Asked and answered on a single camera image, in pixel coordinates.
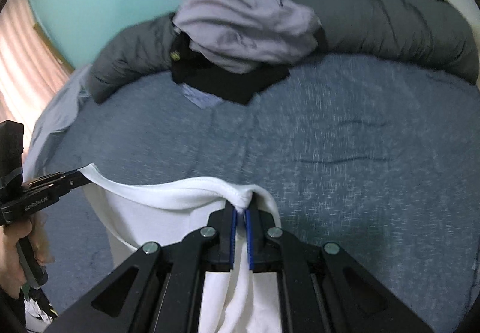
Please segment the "pink curtain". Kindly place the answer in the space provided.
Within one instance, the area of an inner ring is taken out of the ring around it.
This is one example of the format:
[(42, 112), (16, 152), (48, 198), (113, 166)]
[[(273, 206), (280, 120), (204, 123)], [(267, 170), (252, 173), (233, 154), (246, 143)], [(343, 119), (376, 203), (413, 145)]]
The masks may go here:
[(1, 10), (1, 113), (22, 123), (30, 135), (71, 73), (34, 18), (29, 0), (7, 0)]

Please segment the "blue bed sheet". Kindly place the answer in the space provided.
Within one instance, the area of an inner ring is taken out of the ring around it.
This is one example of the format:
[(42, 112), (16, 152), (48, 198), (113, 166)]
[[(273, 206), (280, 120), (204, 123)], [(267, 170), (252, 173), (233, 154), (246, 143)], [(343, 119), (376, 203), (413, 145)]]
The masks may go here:
[(88, 164), (125, 184), (257, 184), (287, 231), (339, 243), (436, 332), (479, 291), (479, 91), (448, 73), (327, 55), (205, 109), (157, 73), (87, 100), (44, 172)]

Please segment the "light grey pillow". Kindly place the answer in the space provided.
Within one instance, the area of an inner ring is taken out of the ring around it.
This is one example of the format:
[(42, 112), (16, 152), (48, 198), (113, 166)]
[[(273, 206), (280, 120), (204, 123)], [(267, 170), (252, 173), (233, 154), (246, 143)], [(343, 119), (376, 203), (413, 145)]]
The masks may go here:
[(72, 73), (66, 84), (49, 101), (32, 132), (29, 152), (24, 161), (24, 181), (44, 176), (47, 163), (54, 156), (64, 135), (76, 120), (85, 102), (91, 98), (86, 79), (91, 64)]

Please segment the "black garment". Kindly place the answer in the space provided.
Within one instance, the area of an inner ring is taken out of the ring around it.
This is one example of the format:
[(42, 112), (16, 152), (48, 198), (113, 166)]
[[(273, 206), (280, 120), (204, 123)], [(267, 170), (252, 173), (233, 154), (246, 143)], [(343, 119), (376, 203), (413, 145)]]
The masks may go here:
[(247, 105), (255, 94), (285, 80), (290, 74), (287, 65), (268, 64), (261, 64), (249, 73), (231, 73), (191, 50), (190, 41), (183, 32), (173, 39), (169, 50), (173, 82), (226, 101)]

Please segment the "white long sleeve shirt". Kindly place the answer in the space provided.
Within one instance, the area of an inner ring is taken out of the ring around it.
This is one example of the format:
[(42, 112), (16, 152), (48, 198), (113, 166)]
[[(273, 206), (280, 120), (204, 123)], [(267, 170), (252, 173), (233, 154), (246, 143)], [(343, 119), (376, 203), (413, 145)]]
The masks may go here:
[[(80, 168), (89, 180), (84, 194), (106, 228), (113, 263), (120, 265), (145, 243), (176, 244), (205, 227), (210, 213), (233, 204), (239, 214), (259, 198), (258, 207), (281, 226), (272, 195), (256, 184), (231, 184), (215, 177), (194, 177), (166, 184), (128, 185), (103, 176), (94, 164)], [(234, 268), (205, 277), (200, 332), (280, 332), (277, 277), (254, 274), (247, 259), (247, 234), (238, 226)]]

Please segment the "white plastic bag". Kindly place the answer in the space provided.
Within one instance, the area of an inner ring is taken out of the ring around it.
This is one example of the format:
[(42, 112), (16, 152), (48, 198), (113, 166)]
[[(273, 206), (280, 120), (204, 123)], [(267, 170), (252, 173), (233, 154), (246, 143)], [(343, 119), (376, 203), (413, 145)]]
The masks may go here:
[(46, 303), (47, 306), (41, 307), (33, 299), (24, 300), (27, 332), (42, 333), (58, 318), (58, 313), (51, 307), (49, 301)]

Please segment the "light blue checked cloth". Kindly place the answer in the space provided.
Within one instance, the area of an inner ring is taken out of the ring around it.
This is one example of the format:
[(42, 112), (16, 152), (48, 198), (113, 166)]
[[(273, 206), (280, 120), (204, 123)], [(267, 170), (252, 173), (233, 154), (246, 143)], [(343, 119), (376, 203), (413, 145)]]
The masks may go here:
[(187, 84), (182, 84), (181, 90), (183, 95), (200, 109), (207, 109), (218, 106), (224, 101), (222, 98), (219, 98), (214, 94), (202, 92)]

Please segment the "dark grey rolled duvet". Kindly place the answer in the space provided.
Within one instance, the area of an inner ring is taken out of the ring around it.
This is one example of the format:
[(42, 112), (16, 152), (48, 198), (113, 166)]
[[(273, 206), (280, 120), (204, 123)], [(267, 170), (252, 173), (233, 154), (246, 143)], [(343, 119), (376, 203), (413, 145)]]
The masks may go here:
[[(317, 52), (374, 55), (443, 70), (475, 84), (479, 52), (473, 29), (446, 0), (292, 0), (320, 18)], [(120, 31), (86, 79), (96, 103), (122, 86), (172, 67), (173, 15)]]

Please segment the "grey lilac garment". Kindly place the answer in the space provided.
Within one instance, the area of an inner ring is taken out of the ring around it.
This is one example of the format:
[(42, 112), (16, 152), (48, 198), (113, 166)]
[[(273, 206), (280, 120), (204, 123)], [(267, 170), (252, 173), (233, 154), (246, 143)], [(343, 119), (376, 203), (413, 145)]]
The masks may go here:
[(298, 63), (317, 48), (321, 29), (315, 11), (292, 0), (185, 0), (172, 22), (191, 50), (237, 74)]

